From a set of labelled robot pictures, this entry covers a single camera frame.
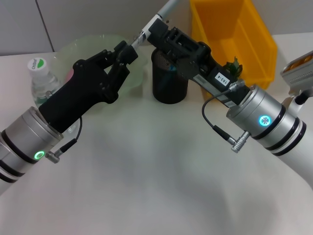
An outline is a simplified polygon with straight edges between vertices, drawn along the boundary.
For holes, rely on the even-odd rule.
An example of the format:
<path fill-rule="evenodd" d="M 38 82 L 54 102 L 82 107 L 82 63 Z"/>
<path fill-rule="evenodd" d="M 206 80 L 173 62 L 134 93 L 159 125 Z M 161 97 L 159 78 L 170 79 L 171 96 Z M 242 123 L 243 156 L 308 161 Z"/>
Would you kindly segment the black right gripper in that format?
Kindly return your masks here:
<path fill-rule="evenodd" d="M 175 71 L 183 78 L 199 84 L 211 95 L 223 93 L 217 99 L 226 107 L 239 105 L 249 88 L 239 78 L 218 64 L 208 45 L 196 42 L 176 27 L 156 20 L 149 28 L 148 42 L 159 50 L 159 67 Z"/>

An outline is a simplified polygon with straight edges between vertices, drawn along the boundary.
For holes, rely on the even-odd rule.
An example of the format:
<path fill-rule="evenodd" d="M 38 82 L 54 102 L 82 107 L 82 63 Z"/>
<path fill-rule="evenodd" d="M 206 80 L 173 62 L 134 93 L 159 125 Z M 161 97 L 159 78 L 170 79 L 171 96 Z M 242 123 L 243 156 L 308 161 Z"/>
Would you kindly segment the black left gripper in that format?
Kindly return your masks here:
<path fill-rule="evenodd" d="M 95 104 L 114 103 L 130 74 L 127 65 L 138 58 L 129 46 L 121 41 L 113 51 L 104 49 L 86 60 L 78 60 L 73 65 L 72 78 L 39 107 L 45 121 L 63 133 Z M 112 67 L 106 74 L 102 68 L 109 66 Z"/>

